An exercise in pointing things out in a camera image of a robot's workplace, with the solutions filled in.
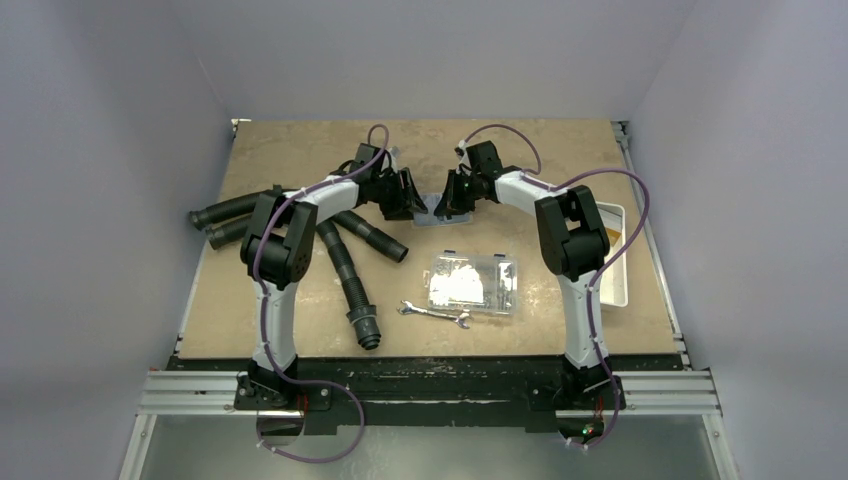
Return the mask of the gold VIP card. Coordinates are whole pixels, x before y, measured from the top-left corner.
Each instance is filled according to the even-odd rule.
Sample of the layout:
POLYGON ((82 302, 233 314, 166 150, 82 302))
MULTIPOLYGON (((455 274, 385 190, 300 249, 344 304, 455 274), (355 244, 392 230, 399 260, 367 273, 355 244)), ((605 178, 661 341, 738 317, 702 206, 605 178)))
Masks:
POLYGON ((610 243, 610 248, 613 248, 621 240, 622 231, 620 229, 606 227, 605 232, 610 243))

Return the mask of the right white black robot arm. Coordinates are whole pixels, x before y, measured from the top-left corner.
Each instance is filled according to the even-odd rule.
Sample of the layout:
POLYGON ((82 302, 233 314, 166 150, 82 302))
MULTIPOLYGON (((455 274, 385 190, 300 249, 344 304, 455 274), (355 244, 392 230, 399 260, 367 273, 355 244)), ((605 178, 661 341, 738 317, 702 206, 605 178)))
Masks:
POLYGON ((503 165, 491 141, 470 145, 462 140, 455 152, 460 163, 448 173, 434 214, 451 218, 469 213, 478 200, 486 199, 516 207, 536 220, 541 256, 558 280, 565 312, 561 392, 573 406, 588 405, 614 379, 596 293, 611 243, 592 191, 577 183, 597 172, 555 186, 517 166, 503 165))

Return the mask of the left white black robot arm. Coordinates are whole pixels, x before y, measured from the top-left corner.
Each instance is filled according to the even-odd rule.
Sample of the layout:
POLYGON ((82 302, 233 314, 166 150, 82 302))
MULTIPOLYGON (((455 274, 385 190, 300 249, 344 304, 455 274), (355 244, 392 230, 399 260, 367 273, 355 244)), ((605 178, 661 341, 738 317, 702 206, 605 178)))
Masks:
POLYGON ((297 290, 312 260, 316 237, 329 238, 329 250, 341 254, 333 217, 376 204, 389 221, 410 220, 425 204, 406 167, 386 147, 359 145, 354 158, 316 184, 259 194, 240 258, 256 294, 257 340, 247 368, 250 385, 272 408, 297 399, 305 381, 297 377, 294 345, 297 290))

